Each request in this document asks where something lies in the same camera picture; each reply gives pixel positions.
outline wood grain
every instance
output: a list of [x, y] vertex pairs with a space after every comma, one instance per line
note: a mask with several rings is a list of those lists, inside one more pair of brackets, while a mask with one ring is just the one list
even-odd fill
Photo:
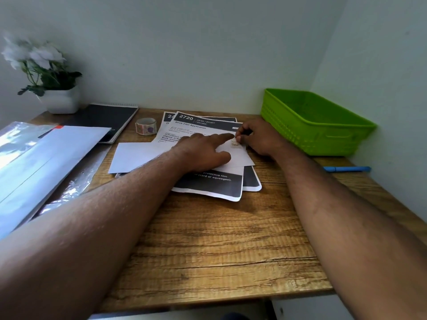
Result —
[[[147, 142], [135, 121], [164, 110], [140, 109], [118, 142]], [[189, 112], [200, 116], [255, 116]], [[41, 115], [36, 123], [52, 122]], [[111, 181], [113, 145], [91, 188]], [[263, 188], [240, 202], [171, 193], [141, 235], [129, 261], [99, 307], [100, 312], [157, 308], [332, 290], [296, 215], [280, 168], [248, 150]], [[351, 166], [343, 157], [316, 157], [322, 166]], [[427, 243], [427, 225], [366, 173], [335, 173], [355, 193]]]

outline potted plant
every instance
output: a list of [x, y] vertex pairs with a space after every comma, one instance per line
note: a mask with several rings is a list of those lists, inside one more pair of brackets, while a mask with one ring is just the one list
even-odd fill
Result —
[[4, 38], [4, 59], [21, 69], [30, 82], [18, 95], [33, 92], [50, 113], [75, 113], [79, 109], [76, 79], [82, 74], [68, 71], [62, 53], [50, 42], [38, 45], [10, 34]]

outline green plastic basket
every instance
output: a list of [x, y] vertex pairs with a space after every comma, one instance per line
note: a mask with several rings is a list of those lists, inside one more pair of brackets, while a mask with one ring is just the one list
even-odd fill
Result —
[[261, 116], [312, 156], [352, 155], [377, 127], [317, 94], [266, 89]]

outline pen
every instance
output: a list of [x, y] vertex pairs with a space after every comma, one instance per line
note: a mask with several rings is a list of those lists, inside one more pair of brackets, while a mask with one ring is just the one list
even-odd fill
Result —
[[369, 166], [345, 166], [345, 167], [334, 167], [325, 166], [323, 167], [326, 172], [370, 172]]

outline black notebook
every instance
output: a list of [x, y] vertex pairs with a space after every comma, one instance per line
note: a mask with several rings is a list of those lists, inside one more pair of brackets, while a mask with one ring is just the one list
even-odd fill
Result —
[[76, 112], [63, 125], [111, 128], [99, 143], [112, 144], [137, 111], [137, 106], [124, 104], [90, 104]]

